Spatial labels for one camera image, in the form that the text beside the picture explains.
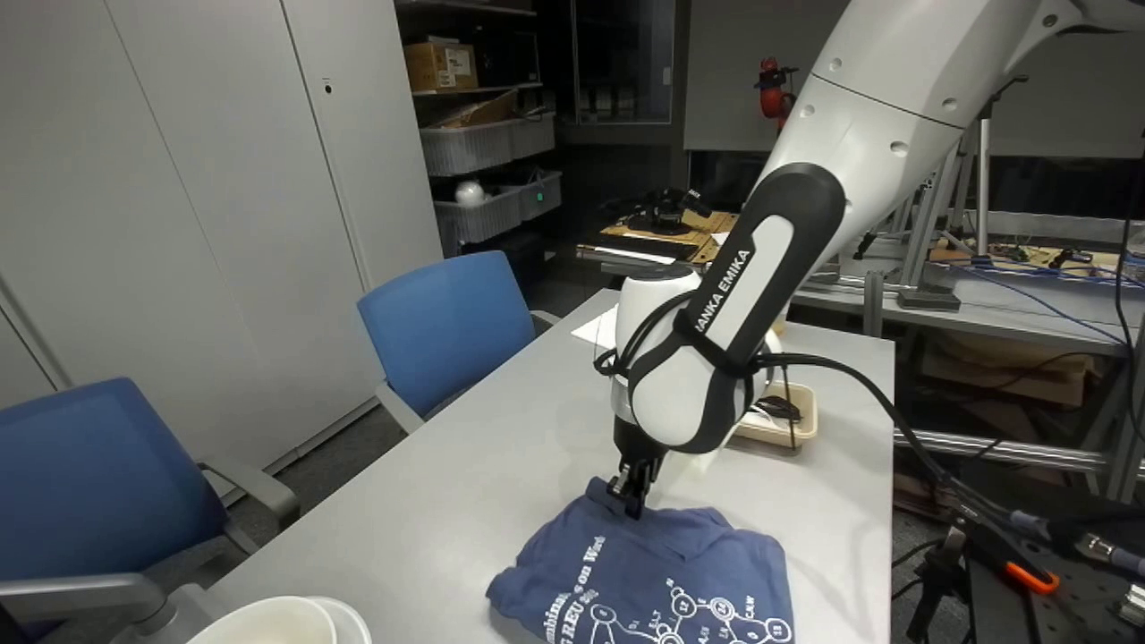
blue t-shirt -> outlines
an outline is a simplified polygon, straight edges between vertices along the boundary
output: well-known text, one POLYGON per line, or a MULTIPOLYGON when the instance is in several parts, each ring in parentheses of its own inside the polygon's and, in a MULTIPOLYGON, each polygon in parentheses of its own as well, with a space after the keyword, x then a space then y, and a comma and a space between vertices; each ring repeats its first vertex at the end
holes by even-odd
POLYGON ((712 508, 628 519, 600 480, 533 534, 486 596, 551 644, 794 644, 773 537, 712 508))

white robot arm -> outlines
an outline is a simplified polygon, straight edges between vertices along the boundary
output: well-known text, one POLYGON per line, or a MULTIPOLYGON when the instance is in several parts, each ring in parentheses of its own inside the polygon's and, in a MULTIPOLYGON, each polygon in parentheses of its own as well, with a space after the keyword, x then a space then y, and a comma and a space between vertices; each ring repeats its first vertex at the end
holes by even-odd
POLYGON ((1140 0, 850 0, 706 275, 627 277, 615 492, 640 516, 665 451, 717 451, 751 399, 763 336, 799 281, 896 211, 1020 57, 1074 27, 1140 27, 1140 0))

chair backrest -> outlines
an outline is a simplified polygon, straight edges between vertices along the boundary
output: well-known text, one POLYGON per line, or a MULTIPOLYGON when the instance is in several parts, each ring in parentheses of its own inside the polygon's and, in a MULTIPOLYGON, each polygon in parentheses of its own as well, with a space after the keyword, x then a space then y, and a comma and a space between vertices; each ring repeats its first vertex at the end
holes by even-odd
POLYGON ((0 580, 143 573, 220 529, 220 499, 136 382, 0 410, 0 580))
POLYGON ((533 341, 502 250, 403 273, 356 301, 389 389, 429 416, 533 341))

fire extinguisher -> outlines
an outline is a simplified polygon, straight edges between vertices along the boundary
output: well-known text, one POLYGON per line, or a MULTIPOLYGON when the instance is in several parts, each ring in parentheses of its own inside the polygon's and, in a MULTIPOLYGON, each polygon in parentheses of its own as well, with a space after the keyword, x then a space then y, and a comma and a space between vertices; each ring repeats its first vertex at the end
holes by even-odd
POLYGON ((794 67, 780 67, 775 57, 763 57, 757 73, 754 73, 757 110, 763 110, 763 118, 768 118, 775 125, 775 133, 783 129, 792 102, 794 102, 794 95, 783 92, 792 70, 794 67))

white table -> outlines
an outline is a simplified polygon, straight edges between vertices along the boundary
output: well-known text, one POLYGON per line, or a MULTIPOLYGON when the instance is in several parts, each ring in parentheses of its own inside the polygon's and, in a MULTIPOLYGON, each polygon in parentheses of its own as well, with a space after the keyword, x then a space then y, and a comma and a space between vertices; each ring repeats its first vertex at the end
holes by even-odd
MULTIPOLYGON (((1029 286, 1017 281, 1028 292, 1036 292, 1041 301, 1057 304, 1058 310, 1084 317, 1113 336, 1119 332, 1113 290, 1080 290, 1080 286, 1029 286)), ((1119 352, 1119 347, 1084 329, 1068 317, 1052 313, 1029 295, 1020 295, 999 281, 987 277, 960 277, 955 292, 964 301, 960 310, 923 310, 923 308, 903 308, 896 301, 896 290, 887 286, 885 295, 885 317, 906 320, 906 325, 928 325, 928 329, 955 329, 955 332, 985 332, 985 336, 1008 336, 1008 341, 1043 341, 1043 343, 1068 343, 1090 352, 1119 352)), ((835 310, 863 310, 863 277, 843 275, 835 286, 801 286, 794 304, 813 308, 835 308, 835 310)), ((1132 332, 1136 332, 1145 301, 1140 292, 1123 292, 1123 313, 1132 332)))
MULTIPOLYGON (((486 581, 526 537, 615 471, 600 347, 571 336, 608 310, 599 292, 533 347, 371 462, 280 540, 209 591, 209 610, 268 596, 325 592, 353 603, 378 644, 506 639, 486 581)), ((792 351, 857 363, 891 389, 896 347, 868 336, 792 325, 792 351)), ((690 485, 653 485, 652 508, 717 503, 733 524, 773 534, 792 556, 801 644, 880 644, 891 618, 891 423, 835 372, 813 382, 823 432, 801 455, 730 444, 690 485)))

